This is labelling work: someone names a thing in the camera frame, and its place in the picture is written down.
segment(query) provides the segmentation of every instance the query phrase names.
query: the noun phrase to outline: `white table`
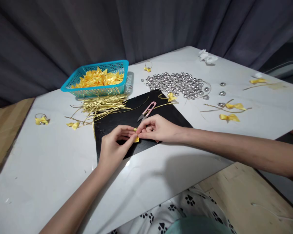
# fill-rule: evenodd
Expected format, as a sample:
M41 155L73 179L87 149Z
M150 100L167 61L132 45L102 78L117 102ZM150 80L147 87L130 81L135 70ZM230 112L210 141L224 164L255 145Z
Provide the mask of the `white table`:
M187 72L212 85L209 100L185 100L175 107L194 128L276 139L293 129L293 85L272 90L250 87L256 71L219 58L215 66L198 60L200 50L185 47L153 59L152 72L144 62L129 66L134 73L130 98L149 91L140 80L152 74ZM269 82L280 80L264 75ZM227 95L221 97L220 91ZM240 123L219 119L224 111L204 112L234 98L252 107L238 114ZM35 100L0 175L0 233L38 233L97 166L92 128L76 131L65 123L78 101L56 90ZM36 113L45 113L48 126L37 126ZM177 193L209 177L232 162L184 145L158 144L123 160L104 192L96 199L83 224L84 233L107 233Z

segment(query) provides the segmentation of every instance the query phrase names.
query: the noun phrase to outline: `pile of silver beads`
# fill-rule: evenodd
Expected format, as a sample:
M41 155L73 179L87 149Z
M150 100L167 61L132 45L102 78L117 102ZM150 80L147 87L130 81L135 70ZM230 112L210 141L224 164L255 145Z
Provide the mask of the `pile of silver beads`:
M180 74L168 74L165 72L151 77L148 76L146 82L150 90L159 89L162 92L175 93L177 95L182 93L183 97L187 99L195 99L204 95L202 90L204 86L203 80L193 78L191 74L184 72Z

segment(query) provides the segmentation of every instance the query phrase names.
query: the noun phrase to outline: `green fabric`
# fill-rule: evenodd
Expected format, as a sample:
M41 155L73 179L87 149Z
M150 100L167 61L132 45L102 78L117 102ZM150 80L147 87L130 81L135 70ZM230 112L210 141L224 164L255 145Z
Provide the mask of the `green fabric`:
M190 216L175 221L165 234L232 234L230 229L220 222L205 216Z

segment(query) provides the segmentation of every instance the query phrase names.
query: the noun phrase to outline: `blue plastic basket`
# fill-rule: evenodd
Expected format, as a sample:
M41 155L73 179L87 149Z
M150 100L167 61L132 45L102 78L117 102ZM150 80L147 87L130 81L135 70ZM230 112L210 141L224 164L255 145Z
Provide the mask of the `blue plastic basket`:
M67 79L67 81L62 85L61 90L63 92L70 92L79 98L83 97L93 97L93 96L103 96L109 94L122 94L124 93L127 71L128 71L127 60L118 60L105 63L95 63L90 65L85 65L77 68L76 71ZM99 87L89 87L89 88L71 88L72 85L80 83L79 77L84 77L87 71L97 70L99 67L101 70L107 69L107 72L124 74L124 79L121 83L115 85L105 85Z

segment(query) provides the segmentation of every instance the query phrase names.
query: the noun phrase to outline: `hand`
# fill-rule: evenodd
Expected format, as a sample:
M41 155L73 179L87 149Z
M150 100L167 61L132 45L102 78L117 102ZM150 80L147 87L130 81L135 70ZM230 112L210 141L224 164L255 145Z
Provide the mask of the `hand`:
M118 125L112 132L102 137L98 166L104 167L104 170L111 173L115 172L138 136L133 129L131 126ZM118 140L126 140L126 142L119 145L116 142Z
M156 114L146 118L137 128L136 133L141 139L152 139L156 142L178 142L177 135L182 132L180 127Z

